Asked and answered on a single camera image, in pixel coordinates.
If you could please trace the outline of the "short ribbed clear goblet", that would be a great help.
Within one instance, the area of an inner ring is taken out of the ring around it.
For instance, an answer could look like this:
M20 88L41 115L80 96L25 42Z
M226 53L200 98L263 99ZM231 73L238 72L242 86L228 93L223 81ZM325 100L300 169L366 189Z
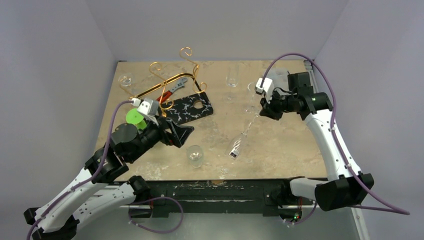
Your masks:
M204 152L198 145L188 147L186 151L187 159L193 168L200 168L203 165Z

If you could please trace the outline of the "green plastic wine glass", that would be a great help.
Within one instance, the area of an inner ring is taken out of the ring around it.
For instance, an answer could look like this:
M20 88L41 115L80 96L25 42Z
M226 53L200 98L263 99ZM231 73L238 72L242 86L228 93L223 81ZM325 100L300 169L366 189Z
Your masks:
M147 127L144 117L136 108L132 108L126 113L125 121L128 124L136 126L138 130L144 130Z

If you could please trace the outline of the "clear stemmed glass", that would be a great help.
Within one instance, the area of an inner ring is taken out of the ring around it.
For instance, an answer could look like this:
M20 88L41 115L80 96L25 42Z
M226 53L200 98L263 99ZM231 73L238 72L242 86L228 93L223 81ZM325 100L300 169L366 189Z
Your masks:
M244 131L242 131L241 133L236 135L229 142L225 153L232 160L237 159L241 155L241 152L242 152L244 146L246 145L247 136L249 134L249 131L250 131L252 125L254 124L256 118L258 118L258 117L259 117L259 113L255 113L252 120L248 121L248 124L247 124L246 128L244 129Z

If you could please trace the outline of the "clear round wine glass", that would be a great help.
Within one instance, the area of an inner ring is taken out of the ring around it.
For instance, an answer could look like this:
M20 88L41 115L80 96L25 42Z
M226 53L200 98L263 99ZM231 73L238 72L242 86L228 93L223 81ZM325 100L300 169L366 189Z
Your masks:
M134 81L134 76L131 72L123 73L118 78L118 83L123 88L132 86L133 81Z

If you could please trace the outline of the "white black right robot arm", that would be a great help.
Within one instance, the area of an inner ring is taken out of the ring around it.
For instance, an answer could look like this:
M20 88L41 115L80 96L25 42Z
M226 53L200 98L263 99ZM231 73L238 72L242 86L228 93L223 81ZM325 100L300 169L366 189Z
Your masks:
M360 205L374 178L364 174L349 151L335 120L331 119L334 108L328 95L314 92L308 72L288 75L289 93L282 94L272 79L259 78L255 92L262 96L260 116L279 120L284 113L297 113L311 131L327 173L327 180L297 177L289 180L281 189L280 196L288 204L300 197L315 201L322 210L330 211Z

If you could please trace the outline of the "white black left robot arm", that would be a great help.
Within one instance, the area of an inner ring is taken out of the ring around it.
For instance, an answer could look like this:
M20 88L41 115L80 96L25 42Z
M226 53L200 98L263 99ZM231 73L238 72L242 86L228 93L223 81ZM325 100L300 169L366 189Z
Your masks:
M168 117L158 117L143 130L130 123L110 130L103 147L85 163L72 182L49 203L28 208L24 217L30 230L28 240L71 240L88 223L123 205L142 205L150 198L150 187L139 175L132 176L117 189L95 197L95 193L128 171L161 142L180 148L194 131L193 126L178 125Z

